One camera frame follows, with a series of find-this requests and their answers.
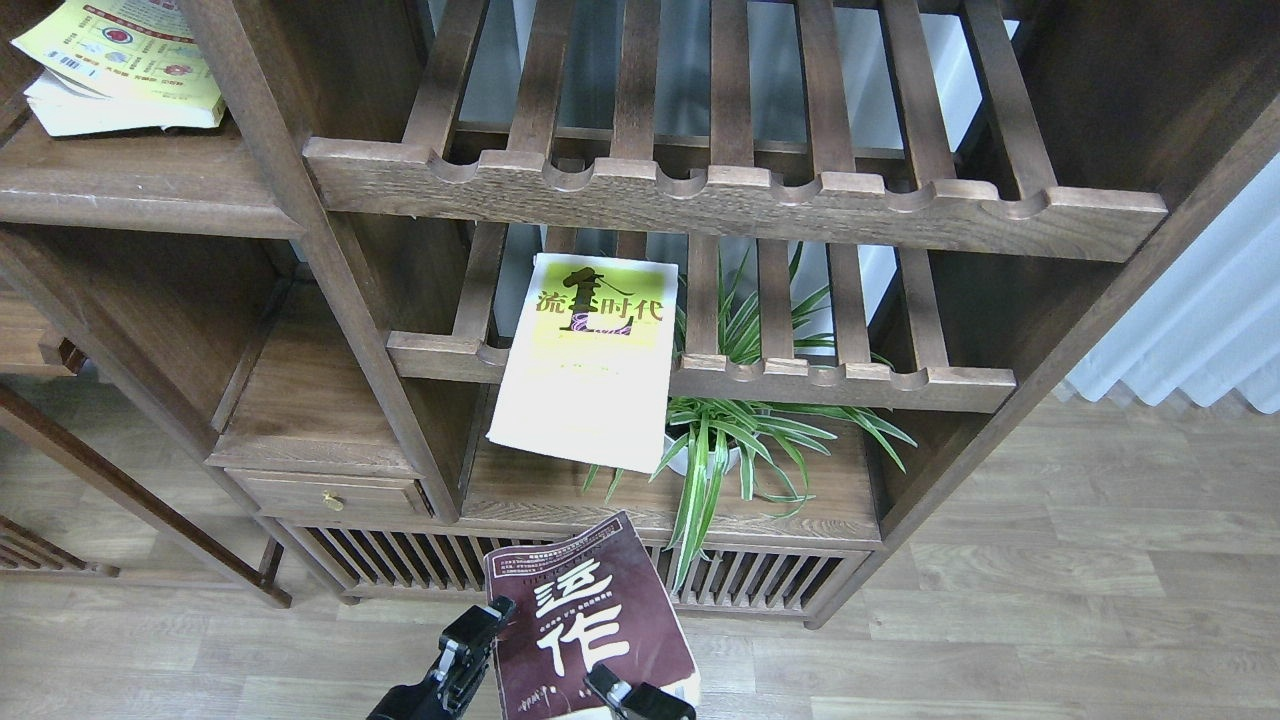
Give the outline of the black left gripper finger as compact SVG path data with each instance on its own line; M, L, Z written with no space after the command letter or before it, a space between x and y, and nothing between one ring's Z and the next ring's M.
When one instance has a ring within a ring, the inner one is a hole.
M596 664L588 673L585 684L614 719L698 717L695 707L685 700L649 683L623 682L604 664Z
M499 596L488 605L474 605L444 629L440 653L425 676L428 716L465 714L483 684L497 637L515 609L515 601Z

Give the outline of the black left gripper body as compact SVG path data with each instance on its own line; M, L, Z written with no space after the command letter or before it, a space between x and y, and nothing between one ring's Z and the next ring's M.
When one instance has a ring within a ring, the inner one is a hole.
M461 719L468 705L436 685L396 685L367 719Z

